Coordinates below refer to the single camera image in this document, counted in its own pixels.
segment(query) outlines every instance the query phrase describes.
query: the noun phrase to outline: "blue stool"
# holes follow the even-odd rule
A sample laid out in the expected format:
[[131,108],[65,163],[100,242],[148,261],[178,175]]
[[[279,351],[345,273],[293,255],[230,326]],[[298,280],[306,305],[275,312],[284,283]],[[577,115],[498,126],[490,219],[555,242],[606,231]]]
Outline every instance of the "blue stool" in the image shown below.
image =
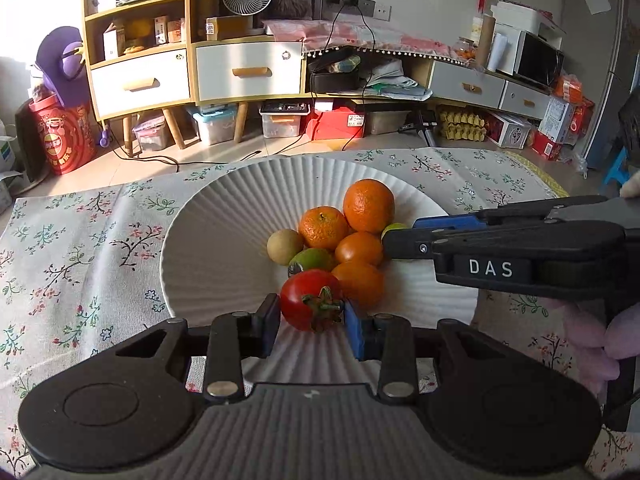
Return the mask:
[[604,194],[604,190],[607,187],[607,184],[612,180],[620,183],[620,185],[624,184],[627,180],[629,180],[630,175],[628,171],[625,171],[622,166],[626,161],[626,148],[622,148],[620,154],[616,158],[615,162],[611,166],[607,176],[602,181],[602,186],[600,187],[600,191]]

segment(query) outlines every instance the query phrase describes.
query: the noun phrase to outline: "red tomato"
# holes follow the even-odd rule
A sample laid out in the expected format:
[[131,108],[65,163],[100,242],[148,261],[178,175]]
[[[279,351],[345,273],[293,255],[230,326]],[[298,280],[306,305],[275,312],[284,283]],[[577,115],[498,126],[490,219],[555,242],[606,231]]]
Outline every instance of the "red tomato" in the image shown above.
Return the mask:
[[307,270],[291,276],[280,291],[284,319],[304,332],[322,332],[340,322],[342,306],[340,282],[326,270]]

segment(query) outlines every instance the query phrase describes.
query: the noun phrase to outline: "tomato stem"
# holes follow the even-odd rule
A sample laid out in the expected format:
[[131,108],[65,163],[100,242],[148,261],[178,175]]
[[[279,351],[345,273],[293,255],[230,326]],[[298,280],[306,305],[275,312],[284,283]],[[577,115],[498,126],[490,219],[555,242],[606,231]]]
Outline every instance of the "tomato stem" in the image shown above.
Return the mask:
[[324,330],[325,320],[340,323],[340,313],[344,307],[341,300],[334,300],[331,287],[325,285],[320,289],[320,294],[305,294],[302,296],[302,303],[311,309],[313,314],[311,318],[311,330],[314,332],[322,332]]

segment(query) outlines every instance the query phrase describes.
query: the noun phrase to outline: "orange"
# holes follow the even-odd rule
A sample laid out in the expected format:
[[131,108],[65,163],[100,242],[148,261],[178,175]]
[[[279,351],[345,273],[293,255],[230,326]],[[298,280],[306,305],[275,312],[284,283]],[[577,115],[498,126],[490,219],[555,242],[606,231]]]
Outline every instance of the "orange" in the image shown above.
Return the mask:
[[385,277],[373,265],[346,262],[331,273],[338,278],[343,294],[362,308],[376,306],[385,293]]
[[361,232],[347,236],[335,250],[335,259],[340,263],[363,262],[378,266],[383,259],[382,242],[371,233]]
[[396,201],[382,182],[367,178],[347,190],[342,209],[347,222],[356,231],[380,234],[394,221]]
[[298,232],[309,247],[335,251],[342,239],[349,234],[349,225],[335,207],[322,206],[310,209],[302,215]]

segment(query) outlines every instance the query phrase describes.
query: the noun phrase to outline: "white plate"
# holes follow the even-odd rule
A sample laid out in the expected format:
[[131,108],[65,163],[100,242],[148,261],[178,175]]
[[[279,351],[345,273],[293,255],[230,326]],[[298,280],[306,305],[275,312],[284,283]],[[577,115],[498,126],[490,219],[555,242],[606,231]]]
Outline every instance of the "white plate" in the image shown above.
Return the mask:
[[[363,178],[383,182],[396,199],[397,222],[445,216],[415,187],[361,164],[316,156],[272,158],[211,182],[180,210],[162,247],[162,292],[173,316],[204,326],[220,314],[254,312],[279,292],[287,269],[267,256],[269,236],[296,229],[302,214],[329,205],[342,209],[347,188]],[[478,291],[437,283],[431,261],[389,262],[385,298],[377,312],[392,312],[414,326],[442,318],[470,322]],[[343,330],[302,333],[284,320],[272,355],[242,363],[250,382],[361,383],[375,385],[380,364],[359,363]]]

